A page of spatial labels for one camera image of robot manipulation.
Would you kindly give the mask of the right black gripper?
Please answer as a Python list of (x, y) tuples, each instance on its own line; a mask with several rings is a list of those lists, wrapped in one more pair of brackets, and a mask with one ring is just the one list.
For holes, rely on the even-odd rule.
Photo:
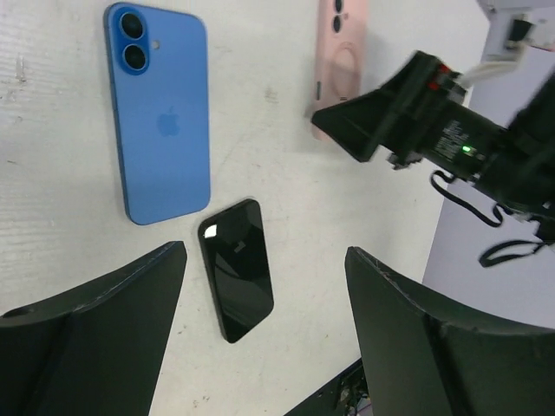
[(423, 159), (468, 180), (506, 157), (504, 129), (463, 105), (460, 74), (416, 50), (372, 92), (317, 110), (311, 123), (359, 162), (384, 148), (404, 169)]

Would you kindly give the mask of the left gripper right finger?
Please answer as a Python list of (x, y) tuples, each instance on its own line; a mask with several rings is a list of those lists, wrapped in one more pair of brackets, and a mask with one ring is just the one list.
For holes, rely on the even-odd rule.
[(358, 247), (344, 267), (374, 414), (553, 414), (552, 329), (471, 308)]

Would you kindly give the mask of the pink phone case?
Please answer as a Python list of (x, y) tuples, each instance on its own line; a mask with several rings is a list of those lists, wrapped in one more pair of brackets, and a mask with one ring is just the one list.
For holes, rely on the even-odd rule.
[(318, 3), (311, 114), (360, 94), (368, 16), (367, 1), (323, 0)]

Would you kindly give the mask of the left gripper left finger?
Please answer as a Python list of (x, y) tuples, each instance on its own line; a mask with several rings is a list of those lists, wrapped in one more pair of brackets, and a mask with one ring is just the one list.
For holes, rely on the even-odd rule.
[(186, 268), (169, 242), (1, 316), (3, 415), (147, 415)]

